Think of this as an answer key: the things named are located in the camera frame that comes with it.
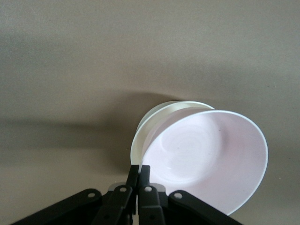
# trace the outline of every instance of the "gray background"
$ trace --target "gray background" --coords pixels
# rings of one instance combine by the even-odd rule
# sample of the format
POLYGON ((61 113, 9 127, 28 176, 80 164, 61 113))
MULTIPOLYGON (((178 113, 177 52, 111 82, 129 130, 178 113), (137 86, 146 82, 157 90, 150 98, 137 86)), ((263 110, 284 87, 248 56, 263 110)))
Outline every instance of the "gray background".
POLYGON ((241 113, 269 145, 232 217, 300 220, 300 2, 0 1, 0 224, 124 181, 138 122, 169 100, 241 113))

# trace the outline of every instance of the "beige surface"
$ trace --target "beige surface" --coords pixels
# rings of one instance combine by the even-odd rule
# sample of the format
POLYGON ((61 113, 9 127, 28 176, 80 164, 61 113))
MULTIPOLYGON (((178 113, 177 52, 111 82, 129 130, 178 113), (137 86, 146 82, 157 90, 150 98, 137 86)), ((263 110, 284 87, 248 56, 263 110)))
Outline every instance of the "beige surface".
POLYGON ((0 224, 126 179, 142 116, 205 102, 258 124, 269 166, 232 216, 300 220, 300 2, 0 1, 0 224))

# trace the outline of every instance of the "white bowl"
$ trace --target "white bowl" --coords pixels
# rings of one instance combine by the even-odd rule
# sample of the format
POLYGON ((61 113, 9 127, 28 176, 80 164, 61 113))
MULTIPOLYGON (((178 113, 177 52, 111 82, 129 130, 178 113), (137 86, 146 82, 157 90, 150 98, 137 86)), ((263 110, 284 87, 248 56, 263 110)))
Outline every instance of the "white bowl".
POLYGON ((139 165, 143 158, 143 146, 145 139, 153 127, 170 113, 179 109, 198 107, 201 109, 214 109, 210 105, 195 101, 171 101, 165 102, 152 108, 144 115, 138 125, 137 132, 132 141, 130 160, 132 165, 139 165))
POLYGON ((229 215, 256 191, 266 171, 263 133, 235 112, 210 110, 168 126, 147 148, 150 182, 185 190, 229 215))

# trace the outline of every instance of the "table surface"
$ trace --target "table surface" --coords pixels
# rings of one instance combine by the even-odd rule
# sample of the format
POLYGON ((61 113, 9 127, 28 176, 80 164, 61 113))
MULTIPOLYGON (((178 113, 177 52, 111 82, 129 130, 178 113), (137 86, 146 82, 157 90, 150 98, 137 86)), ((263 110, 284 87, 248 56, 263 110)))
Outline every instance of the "table surface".
POLYGON ((253 120, 265 177, 232 217, 300 221, 300 2, 1 1, 0 224, 125 181, 152 107, 195 100, 253 120))

